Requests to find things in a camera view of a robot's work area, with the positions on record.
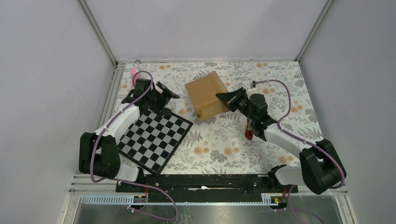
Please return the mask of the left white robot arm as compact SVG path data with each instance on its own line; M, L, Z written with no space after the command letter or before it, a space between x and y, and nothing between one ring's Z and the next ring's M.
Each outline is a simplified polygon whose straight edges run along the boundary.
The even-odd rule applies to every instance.
M133 89L122 100L120 109L93 133L80 137L78 169L89 174L93 182L104 179L124 180L134 192L144 188L145 180L140 169L121 163L118 144L128 128L146 111L169 113L166 105L180 96L162 83L139 78Z

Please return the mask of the red black utility knife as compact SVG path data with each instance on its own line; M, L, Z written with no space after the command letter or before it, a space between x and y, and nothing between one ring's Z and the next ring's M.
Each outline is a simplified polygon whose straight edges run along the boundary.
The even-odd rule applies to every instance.
M254 134L253 134L253 131L252 131L251 127L250 127L250 119L247 118L247 125L246 125L246 130L245 130L245 137L246 137L246 139L248 139L248 140L252 140L253 135L254 135Z

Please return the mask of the brown cardboard express box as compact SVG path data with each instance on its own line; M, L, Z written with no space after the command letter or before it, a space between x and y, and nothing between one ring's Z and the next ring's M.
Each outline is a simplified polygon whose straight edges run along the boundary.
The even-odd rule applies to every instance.
M217 93L227 93L228 90L217 72L185 84L199 121L210 119L229 109L216 97Z

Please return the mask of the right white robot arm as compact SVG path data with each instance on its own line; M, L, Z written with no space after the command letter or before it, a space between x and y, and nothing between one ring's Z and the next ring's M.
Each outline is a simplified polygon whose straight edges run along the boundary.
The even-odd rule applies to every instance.
M299 166L282 165L271 169L270 190L280 192L286 185L304 185L320 195L344 185L347 174L333 144L326 139L313 143L282 128L268 114L266 99L256 88L217 93L216 97L230 111L238 111L247 118L249 136L275 144L300 160Z

